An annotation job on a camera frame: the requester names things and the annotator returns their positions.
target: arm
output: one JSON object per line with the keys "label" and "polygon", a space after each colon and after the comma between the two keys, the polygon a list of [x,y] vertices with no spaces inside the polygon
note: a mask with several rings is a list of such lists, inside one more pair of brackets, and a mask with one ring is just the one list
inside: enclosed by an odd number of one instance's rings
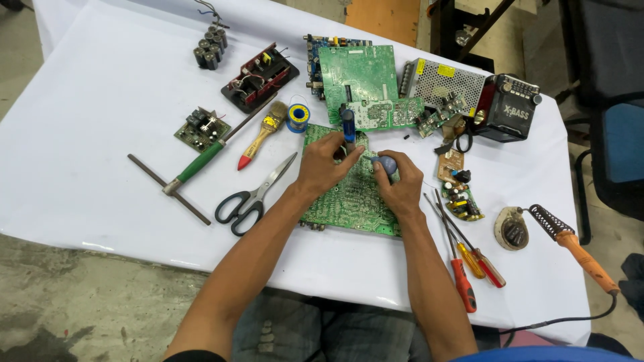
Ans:
{"label": "arm", "polygon": [[365,150],[357,148],[336,164],[333,155],[343,141],[342,132],[332,132],[307,146],[298,179],[206,279],[164,358],[198,349],[230,360],[237,321],[269,280],[294,225],[315,199],[346,176]]}
{"label": "arm", "polygon": [[419,207],[423,174],[404,153],[383,151],[398,164],[401,180],[389,184],[374,164],[380,195],[398,218],[407,258],[407,288],[412,311],[436,362],[478,352],[463,302],[456,291]]}

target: white tablecloth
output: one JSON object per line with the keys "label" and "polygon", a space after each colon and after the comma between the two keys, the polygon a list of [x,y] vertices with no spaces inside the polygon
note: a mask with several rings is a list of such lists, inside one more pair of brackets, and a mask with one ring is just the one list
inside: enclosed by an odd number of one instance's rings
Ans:
{"label": "white tablecloth", "polygon": [[[37,1],[37,8],[43,1]],[[312,123],[328,124],[324,102],[305,88],[302,35],[340,35],[393,44],[397,70],[424,57],[481,72],[312,14],[268,0],[214,1],[228,31],[229,47],[217,71],[197,68],[192,49],[212,17],[200,15],[192,0],[89,0],[67,28],[62,19],[39,19],[56,31],[53,52],[0,123],[0,232],[58,247],[112,252],[152,262],[211,271],[237,240],[228,225],[206,227],[126,157],[136,155],[166,181],[196,153],[173,137],[197,106],[226,114],[235,126],[242,114],[220,93],[253,55],[276,41],[302,73],[278,99],[303,95]],[[303,135],[281,129],[253,163],[236,170],[243,150],[258,132],[257,117],[181,189],[204,214],[226,196],[259,186],[289,154],[301,152]],[[440,134],[421,139],[414,129],[368,134],[372,150],[407,153],[425,174],[424,192],[439,186],[433,148]],[[272,205],[295,180],[298,159],[266,194]],[[588,316],[583,271],[526,215],[529,245],[518,252],[501,248],[493,223],[507,205],[541,204],[574,225],[575,209],[566,132],[555,101],[537,107],[527,141],[500,144],[476,137],[466,155],[472,190],[487,218],[458,222],[507,280],[497,289],[470,281],[478,311],[472,323],[517,327],[547,319]],[[421,200],[428,225],[446,263],[450,258],[442,224]],[[303,294],[410,310],[406,265],[400,239],[327,227],[297,227],[269,281],[272,287]],[[567,322],[535,330],[564,343],[584,345],[590,322]]]}

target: person's lap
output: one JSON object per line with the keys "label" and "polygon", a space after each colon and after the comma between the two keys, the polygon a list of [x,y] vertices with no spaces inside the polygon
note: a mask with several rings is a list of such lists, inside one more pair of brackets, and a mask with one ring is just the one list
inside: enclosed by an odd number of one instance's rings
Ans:
{"label": "person's lap", "polygon": [[239,362],[407,361],[411,313],[264,288],[232,339]]}

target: concrete floor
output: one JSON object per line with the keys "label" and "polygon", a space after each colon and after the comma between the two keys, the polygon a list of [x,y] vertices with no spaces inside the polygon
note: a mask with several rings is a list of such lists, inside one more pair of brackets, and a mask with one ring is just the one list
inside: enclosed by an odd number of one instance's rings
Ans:
{"label": "concrete floor", "polygon": [[[344,21],[344,0],[279,2]],[[461,0],[457,8],[482,12],[498,0]],[[418,47],[429,46],[430,21],[421,1]],[[493,57],[497,72],[524,74],[522,29],[534,19],[534,0],[517,0],[474,48]],[[0,7],[0,119],[43,62],[33,12]],[[571,144],[572,155],[583,151]],[[622,261],[644,253],[644,223],[603,205],[589,185],[592,243],[586,249],[615,279]],[[198,292],[202,273],[125,260],[108,254],[57,249],[0,234],[0,362],[155,361]],[[603,312],[608,297],[587,278],[591,312]],[[593,321],[594,332],[621,341],[644,358],[644,325],[620,296],[615,312]]]}

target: red brush tip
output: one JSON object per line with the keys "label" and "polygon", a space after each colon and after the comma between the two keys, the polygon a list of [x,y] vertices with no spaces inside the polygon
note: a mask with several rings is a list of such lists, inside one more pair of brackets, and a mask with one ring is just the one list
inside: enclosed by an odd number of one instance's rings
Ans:
{"label": "red brush tip", "polygon": [[252,161],[252,158],[250,158],[248,156],[242,156],[240,158],[240,163],[237,164],[237,171],[239,171],[239,170],[243,169],[244,167],[248,166],[248,164],[250,164],[251,161]]}

